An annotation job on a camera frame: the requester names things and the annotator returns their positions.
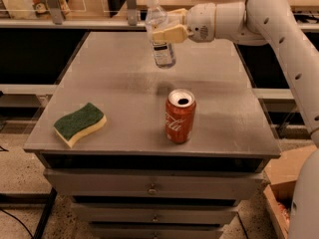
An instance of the soda can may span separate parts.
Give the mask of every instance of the soda can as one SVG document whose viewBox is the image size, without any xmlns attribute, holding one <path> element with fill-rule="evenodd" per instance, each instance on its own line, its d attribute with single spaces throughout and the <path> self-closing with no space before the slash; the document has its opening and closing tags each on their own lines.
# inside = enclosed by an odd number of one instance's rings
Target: soda can
<svg viewBox="0 0 319 239">
<path fill-rule="evenodd" d="M 177 89 L 169 93 L 165 104 L 165 130 L 168 139 L 184 143 L 190 139 L 196 101 L 192 92 Z"/>
</svg>

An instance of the water bottle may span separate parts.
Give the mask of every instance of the water bottle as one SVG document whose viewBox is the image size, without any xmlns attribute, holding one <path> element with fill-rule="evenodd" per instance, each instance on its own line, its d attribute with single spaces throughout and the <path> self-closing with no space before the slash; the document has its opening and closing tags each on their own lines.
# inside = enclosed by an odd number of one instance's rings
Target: water bottle
<svg viewBox="0 0 319 239">
<path fill-rule="evenodd" d="M 171 68 L 176 63 L 176 57 L 171 43 L 155 43 L 152 41 L 153 30 L 164 28 L 168 23 L 168 15 L 159 4 L 159 0 L 147 0 L 148 13 L 146 28 L 151 40 L 153 56 L 161 69 Z"/>
</svg>

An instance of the cabinet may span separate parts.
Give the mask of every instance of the cabinet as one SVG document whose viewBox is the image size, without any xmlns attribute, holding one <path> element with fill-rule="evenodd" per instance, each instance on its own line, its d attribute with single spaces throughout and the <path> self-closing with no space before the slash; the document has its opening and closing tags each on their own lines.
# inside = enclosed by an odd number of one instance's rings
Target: cabinet
<svg viewBox="0 0 319 239">
<path fill-rule="evenodd" d="M 219 238 L 279 157 L 233 45 L 186 41 L 175 50 L 176 66 L 161 71 L 146 33 L 92 32 L 25 143 L 96 236 Z M 164 133 L 164 102 L 177 88 L 197 101 L 184 144 Z M 86 102 L 108 122 L 69 149 L 53 123 Z"/>
</svg>

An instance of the sponge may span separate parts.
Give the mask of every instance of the sponge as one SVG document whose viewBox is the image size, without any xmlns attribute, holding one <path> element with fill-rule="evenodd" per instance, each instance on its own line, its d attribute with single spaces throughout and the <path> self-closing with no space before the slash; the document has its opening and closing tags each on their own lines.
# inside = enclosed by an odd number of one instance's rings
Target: sponge
<svg viewBox="0 0 319 239">
<path fill-rule="evenodd" d="M 97 107 L 87 103 L 81 109 L 58 119 L 54 129 L 71 148 L 79 139 L 100 129 L 106 122 L 106 116 Z"/>
</svg>

